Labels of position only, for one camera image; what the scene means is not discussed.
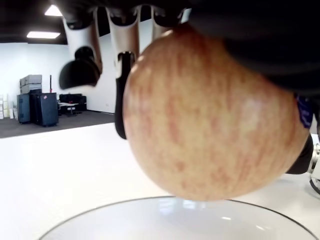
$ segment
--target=desk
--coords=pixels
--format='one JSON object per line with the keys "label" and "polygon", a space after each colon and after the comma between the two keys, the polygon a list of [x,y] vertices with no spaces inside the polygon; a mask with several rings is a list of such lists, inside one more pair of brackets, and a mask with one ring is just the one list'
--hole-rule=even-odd
{"label": "desk", "polygon": [[[56,150],[61,139],[68,148]],[[114,124],[0,139],[0,239],[36,240],[79,213],[124,200],[169,196],[137,165]],[[70,148],[81,151],[70,152]],[[320,238],[320,196],[309,175],[283,175],[236,198],[300,222]]]}
{"label": "desk", "polygon": [[60,108],[66,108],[67,111],[70,111],[71,116],[75,116],[74,110],[76,110],[76,105],[79,103],[66,103],[66,102],[58,102]]}

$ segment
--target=black fingertip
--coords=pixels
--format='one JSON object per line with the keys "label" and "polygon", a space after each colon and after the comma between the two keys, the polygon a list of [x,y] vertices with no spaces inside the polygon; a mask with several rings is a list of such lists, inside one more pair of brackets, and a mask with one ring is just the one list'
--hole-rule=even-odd
{"label": "black fingertip", "polygon": [[59,84],[63,90],[84,85],[96,86],[99,77],[99,70],[95,63],[90,60],[76,59],[63,67]]}
{"label": "black fingertip", "polygon": [[302,152],[300,153],[299,157],[297,158],[295,163],[292,165],[292,167],[286,173],[294,174],[294,175],[306,173],[309,169],[313,152],[314,152],[314,142],[312,140],[311,134],[309,134],[309,137],[305,142]]}
{"label": "black fingertip", "polygon": [[121,122],[120,120],[116,120],[116,119],[115,119],[114,122],[115,122],[115,130],[118,133],[119,137],[124,139],[124,140],[126,140],[127,136],[126,136],[126,132],[125,132],[125,128],[124,128],[123,122]]}

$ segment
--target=red-yellow apple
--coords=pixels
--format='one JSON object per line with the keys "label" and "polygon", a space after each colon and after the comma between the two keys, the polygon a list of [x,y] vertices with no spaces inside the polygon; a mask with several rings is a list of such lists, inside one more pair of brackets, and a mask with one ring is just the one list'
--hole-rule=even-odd
{"label": "red-yellow apple", "polygon": [[186,24],[142,53],[123,111],[144,172],[189,200],[228,199],[267,185],[291,167],[308,136],[292,93],[238,64],[221,39]]}

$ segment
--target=black cabinet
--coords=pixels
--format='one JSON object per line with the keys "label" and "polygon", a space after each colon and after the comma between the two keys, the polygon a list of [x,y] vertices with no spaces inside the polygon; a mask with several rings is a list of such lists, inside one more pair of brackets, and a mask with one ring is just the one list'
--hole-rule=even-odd
{"label": "black cabinet", "polygon": [[18,121],[21,124],[30,122],[30,100],[28,94],[16,96]]}
{"label": "black cabinet", "polygon": [[60,94],[59,100],[61,103],[77,104],[74,106],[76,111],[87,110],[87,97],[82,94]]}
{"label": "black cabinet", "polygon": [[30,120],[44,127],[59,122],[56,93],[30,94]]}

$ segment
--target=gray storage box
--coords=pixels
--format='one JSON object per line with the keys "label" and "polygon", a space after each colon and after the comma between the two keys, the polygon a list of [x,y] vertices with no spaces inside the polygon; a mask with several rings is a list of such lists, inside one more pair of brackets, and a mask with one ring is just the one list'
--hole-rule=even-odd
{"label": "gray storage box", "polygon": [[21,94],[28,94],[30,90],[42,89],[42,84],[28,84],[21,87]]}
{"label": "gray storage box", "polygon": [[42,84],[42,75],[28,75],[20,79],[20,87],[28,84]]}

